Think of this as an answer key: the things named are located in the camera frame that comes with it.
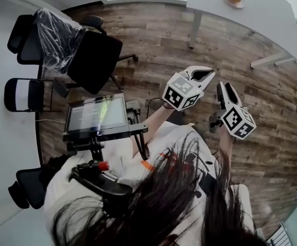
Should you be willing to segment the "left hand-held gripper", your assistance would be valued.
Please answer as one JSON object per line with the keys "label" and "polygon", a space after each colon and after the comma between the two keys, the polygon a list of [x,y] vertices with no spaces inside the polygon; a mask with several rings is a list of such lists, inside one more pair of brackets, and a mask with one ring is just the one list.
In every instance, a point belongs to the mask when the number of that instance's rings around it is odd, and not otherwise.
{"label": "left hand-held gripper", "polygon": [[190,66],[176,72],[166,84],[163,100],[177,111],[192,107],[204,96],[203,91],[213,80],[214,72],[211,71],[212,68],[205,66]]}

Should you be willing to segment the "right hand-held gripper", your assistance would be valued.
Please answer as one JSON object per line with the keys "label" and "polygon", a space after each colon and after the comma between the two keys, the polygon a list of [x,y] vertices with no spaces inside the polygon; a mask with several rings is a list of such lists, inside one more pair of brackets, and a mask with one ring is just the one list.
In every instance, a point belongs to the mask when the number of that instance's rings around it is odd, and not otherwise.
{"label": "right hand-held gripper", "polygon": [[245,139],[256,129],[256,124],[251,114],[243,108],[233,106],[227,110],[227,97],[233,104],[242,106],[235,88],[230,83],[224,85],[222,81],[219,81],[217,84],[217,100],[221,110],[214,112],[209,117],[209,131],[215,133],[217,128],[224,125],[231,136],[237,139]]}

